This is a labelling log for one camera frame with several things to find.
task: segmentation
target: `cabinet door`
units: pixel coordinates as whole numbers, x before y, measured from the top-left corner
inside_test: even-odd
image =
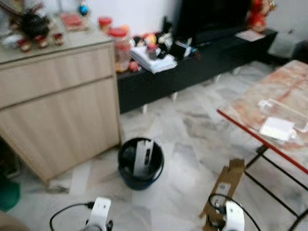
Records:
[[[0,112],[0,135],[45,182],[119,143],[112,78]]]

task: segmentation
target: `black bucket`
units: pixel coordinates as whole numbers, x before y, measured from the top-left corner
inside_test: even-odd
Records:
[[[144,190],[153,184],[162,174],[164,168],[164,154],[161,147],[154,142],[149,174],[144,177],[133,175],[136,159],[136,147],[139,141],[150,141],[147,138],[134,138],[127,141],[118,154],[118,170],[125,183],[134,190]]]

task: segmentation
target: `gray object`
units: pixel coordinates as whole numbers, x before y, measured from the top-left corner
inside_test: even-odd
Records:
[[[9,35],[11,33],[9,25],[9,16],[3,9],[0,8],[0,37]]]
[[[279,33],[269,48],[268,53],[275,57],[292,59],[301,45],[301,39],[291,34]]]

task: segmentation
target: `television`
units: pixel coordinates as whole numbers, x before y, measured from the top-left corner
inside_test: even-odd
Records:
[[[182,0],[175,39],[193,38],[194,45],[246,29],[252,0]]]

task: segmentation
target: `black cable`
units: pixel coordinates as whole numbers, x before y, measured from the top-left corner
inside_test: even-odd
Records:
[[[53,225],[52,225],[52,221],[53,219],[60,213],[62,213],[63,211],[69,209],[69,208],[72,208],[72,207],[75,207],[75,206],[80,206],[80,205],[84,205],[84,206],[87,206],[88,208],[92,209],[93,206],[94,206],[94,201],[91,201],[91,202],[88,202],[88,203],[77,203],[77,204],[73,204],[73,205],[70,205],[68,207],[65,207],[63,209],[61,209],[60,211],[56,212],[49,220],[49,227],[50,227],[50,230],[51,231],[54,231],[53,229]]]
[[[258,229],[258,231],[261,231],[260,227],[258,226],[258,224],[256,223],[256,221],[252,218],[252,216],[246,211],[246,209],[244,209],[240,203],[238,203],[237,201],[233,200],[231,197],[228,197],[226,195],[223,195],[223,194],[220,194],[220,193],[214,193],[214,194],[211,194],[208,198],[208,202],[209,204],[216,210],[221,210],[221,207],[218,207],[218,206],[215,206],[213,205],[211,199],[214,197],[214,196],[222,196],[226,199],[228,199],[229,201],[233,201],[234,203],[236,203],[239,207],[241,207],[241,209],[247,214],[247,216],[249,216],[249,218],[251,219],[251,221],[254,223],[255,227]]]
[[[308,215],[308,209],[302,214],[300,215],[297,220],[294,222],[294,224],[292,225],[292,227],[289,229],[289,231],[293,231],[298,224]]]

